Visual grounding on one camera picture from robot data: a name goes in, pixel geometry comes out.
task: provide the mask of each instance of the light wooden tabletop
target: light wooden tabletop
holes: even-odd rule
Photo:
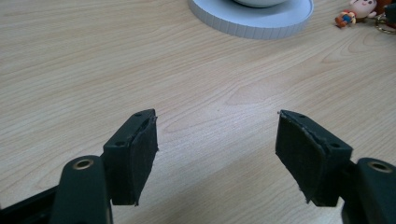
[[[157,153],[140,205],[115,223],[341,223],[306,204],[275,155],[280,109],[396,164],[396,35],[340,30],[344,0],[315,0],[299,34],[251,40],[200,22],[187,0],[0,2],[0,204],[58,184],[155,108]]]

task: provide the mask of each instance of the toy figure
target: toy figure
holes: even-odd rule
[[[349,4],[349,9],[344,10],[335,18],[335,22],[340,28],[350,23],[364,21],[365,18],[373,18],[376,15],[374,11],[376,0],[351,0]]]
[[[343,12],[340,13],[340,15],[335,18],[335,22],[337,23],[337,26],[342,28],[346,27],[348,24],[356,23],[356,13],[353,11],[349,10],[344,10]]]

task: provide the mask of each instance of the white plate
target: white plate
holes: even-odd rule
[[[289,0],[266,8],[245,7],[233,0],[189,0],[196,17],[229,35],[279,39],[304,29],[314,10],[312,0]]]

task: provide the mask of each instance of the screw hole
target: screw hole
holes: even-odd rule
[[[369,166],[375,170],[377,170],[378,172],[382,172],[382,173],[392,173],[392,169],[390,169],[386,164],[382,163],[382,162],[378,162],[378,161],[370,161]]]
[[[116,142],[116,147],[123,147],[125,146],[125,142]]]
[[[331,143],[330,146],[332,146],[332,147],[340,147],[340,145],[338,145],[336,143]]]
[[[84,170],[93,165],[93,160],[82,160],[73,164],[75,170]]]

